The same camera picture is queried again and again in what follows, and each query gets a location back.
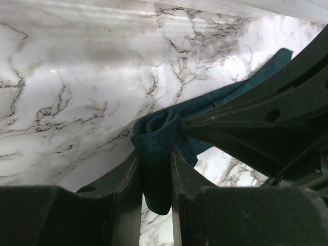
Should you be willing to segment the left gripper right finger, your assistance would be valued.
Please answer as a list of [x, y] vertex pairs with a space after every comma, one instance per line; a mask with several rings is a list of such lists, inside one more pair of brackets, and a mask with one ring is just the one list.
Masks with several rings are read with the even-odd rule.
[[218, 187], [174, 148], [175, 245], [327, 245], [327, 207], [305, 188]]

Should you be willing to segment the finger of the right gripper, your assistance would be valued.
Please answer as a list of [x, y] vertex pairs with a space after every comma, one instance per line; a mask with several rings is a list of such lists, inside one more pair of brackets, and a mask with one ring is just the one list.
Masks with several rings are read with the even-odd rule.
[[283, 186], [327, 190], [327, 29], [248, 92], [187, 121], [185, 133]]

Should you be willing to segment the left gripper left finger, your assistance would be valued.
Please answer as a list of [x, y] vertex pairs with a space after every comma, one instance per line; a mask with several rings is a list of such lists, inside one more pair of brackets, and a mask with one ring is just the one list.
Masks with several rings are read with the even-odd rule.
[[58, 186], [1, 187], [1, 245], [138, 245], [139, 157], [76, 192]]

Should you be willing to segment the dark green tie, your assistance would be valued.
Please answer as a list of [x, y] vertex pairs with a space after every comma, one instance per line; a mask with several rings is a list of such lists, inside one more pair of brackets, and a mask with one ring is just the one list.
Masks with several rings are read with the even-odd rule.
[[191, 167], [197, 164], [197, 155], [212, 147], [184, 135], [187, 119], [221, 106], [261, 84], [283, 68], [292, 54], [291, 50], [282, 48], [249, 79], [148, 114], [135, 123], [131, 142], [140, 157], [143, 194], [149, 210], [167, 215], [171, 208], [170, 155], [173, 147], [178, 147]]

